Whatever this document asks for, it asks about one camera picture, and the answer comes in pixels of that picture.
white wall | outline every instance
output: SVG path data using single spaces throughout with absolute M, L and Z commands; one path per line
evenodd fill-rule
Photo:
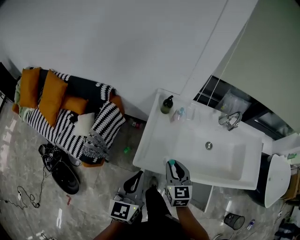
M 300 6 L 259 0 L 239 44 L 214 73 L 271 109 L 300 132 Z
M 110 84 L 127 114 L 147 119 L 157 88 L 184 90 L 226 2 L 9 0 L 0 38 L 19 70 L 41 66 Z
M 181 95 L 194 98 L 250 17 L 258 0 L 228 0 Z
M 2 44 L 0 42 L 0 62 L 6 67 L 9 68 L 9 62 L 8 62 L 8 57 L 2 47 Z

orange cushion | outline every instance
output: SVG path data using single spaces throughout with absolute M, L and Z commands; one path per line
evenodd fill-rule
M 13 104 L 13 108 L 12 108 L 13 112 L 15 112 L 16 114 L 19 114 L 19 105 L 18 104 Z
M 62 101 L 61 108 L 73 111 L 79 115 L 84 114 L 88 100 L 84 100 L 82 97 L 73 97 L 66 94 Z
M 37 108 L 39 68 L 23 69 L 20 89 L 20 106 Z
M 125 115 L 125 110 L 124 110 L 124 106 L 122 104 L 122 100 L 121 97 L 119 95 L 113 96 L 110 99 L 110 102 L 114 103 L 117 105 L 117 107 L 119 108 L 121 114 L 124 116 Z
M 50 126 L 54 127 L 68 84 L 48 71 L 39 110 Z
M 85 163 L 85 162 L 82 162 L 82 165 L 85 166 L 85 167 L 101 167 L 105 162 L 105 158 L 103 158 L 101 160 L 101 163 L 97 163 L 97 164 L 88 164 L 88 163 Z

sink basin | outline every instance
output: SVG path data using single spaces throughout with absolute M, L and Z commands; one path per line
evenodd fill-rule
M 158 90 L 133 164 L 165 174 L 165 163 L 173 158 L 185 165 L 193 182 L 256 189 L 264 133 L 243 122 L 228 131 L 218 123 L 220 111 L 178 95 L 173 111 L 162 114 L 159 108 L 169 95 L 174 94 Z M 182 106 L 189 107 L 192 119 L 171 123 L 174 111 Z
M 206 149 L 207 142 L 212 144 L 210 150 Z M 180 128 L 174 158 L 188 169 L 197 169 L 198 174 L 240 180 L 246 148 L 253 150 L 234 130 L 229 132 L 208 122 L 195 126 L 188 121 Z

small green object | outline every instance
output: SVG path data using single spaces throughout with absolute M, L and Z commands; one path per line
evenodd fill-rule
M 293 159 L 297 156 L 297 153 L 290 153 L 289 155 L 287 155 L 287 159 Z
M 124 149 L 124 153 L 128 153 L 130 151 L 130 147 L 126 147 L 125 149 Z
M 172 166 L 172 165 L 174 165 L 175 164 L 175 160 L 174 159 L 170 159 L 169 160 L 169 164 Z

soap dispenser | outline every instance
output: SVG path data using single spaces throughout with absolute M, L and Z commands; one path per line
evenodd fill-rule
M 164 100 L 160 111 L 163 114 L 168 114 L 171 110 L 171 108 L 173 107 L 173 101 L 172 101 L 173 95 L 171 95 L 170 97 L 168 97 L 167 99 Z

